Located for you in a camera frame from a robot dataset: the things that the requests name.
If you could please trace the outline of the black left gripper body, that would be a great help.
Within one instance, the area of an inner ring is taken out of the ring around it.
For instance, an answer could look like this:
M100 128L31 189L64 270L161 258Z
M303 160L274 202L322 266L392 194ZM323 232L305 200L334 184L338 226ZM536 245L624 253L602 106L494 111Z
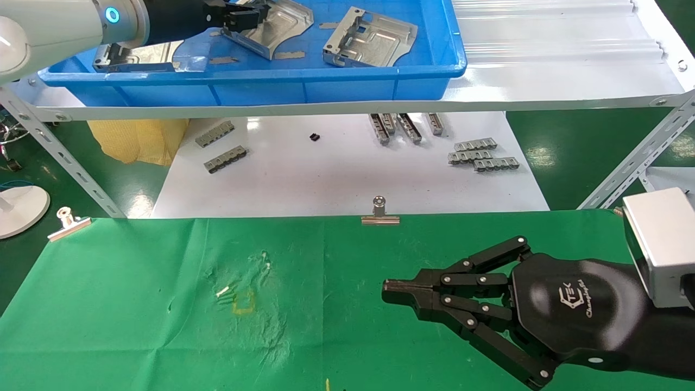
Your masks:
M149 18L145 45L185 40L209 27L204 1L144 1Z

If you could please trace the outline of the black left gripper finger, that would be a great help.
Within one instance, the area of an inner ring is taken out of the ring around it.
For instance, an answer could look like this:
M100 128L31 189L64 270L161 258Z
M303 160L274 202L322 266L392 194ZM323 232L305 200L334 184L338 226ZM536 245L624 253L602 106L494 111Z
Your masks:
M221 27L227 30L256 29L268 16L269 10L241 10L209 13L210 27Z
M236 3L232 1L204 1L204 14L266 14L265 3Z

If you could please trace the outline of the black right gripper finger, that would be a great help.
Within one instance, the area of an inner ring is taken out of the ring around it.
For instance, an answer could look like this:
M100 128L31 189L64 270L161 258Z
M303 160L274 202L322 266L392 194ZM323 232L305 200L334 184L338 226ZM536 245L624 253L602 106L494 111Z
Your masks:
M512 237L467 256L449 267L420 269L415 277L409 280L386 279L382 286L382 294L410 294L420 291L454 293L459 288L486 289L489 286L504 285L507 283L506 275L495 273L494 270L521 261L530 254L531 249L525 237Z
M420 321L447 326L529 389L542 389L553 379L557 365L532 356L502 336L511 326L511 310L493 306L485 312L479 303L439 292L384 292L388 304L411 307Z

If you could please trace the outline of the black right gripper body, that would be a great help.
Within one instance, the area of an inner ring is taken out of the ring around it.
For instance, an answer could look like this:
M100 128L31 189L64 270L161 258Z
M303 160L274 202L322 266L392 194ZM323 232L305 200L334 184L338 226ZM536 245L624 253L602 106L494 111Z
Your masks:
M693 380L693 310L657 308L632 265L538 253L510 276L522 329L554 361Z

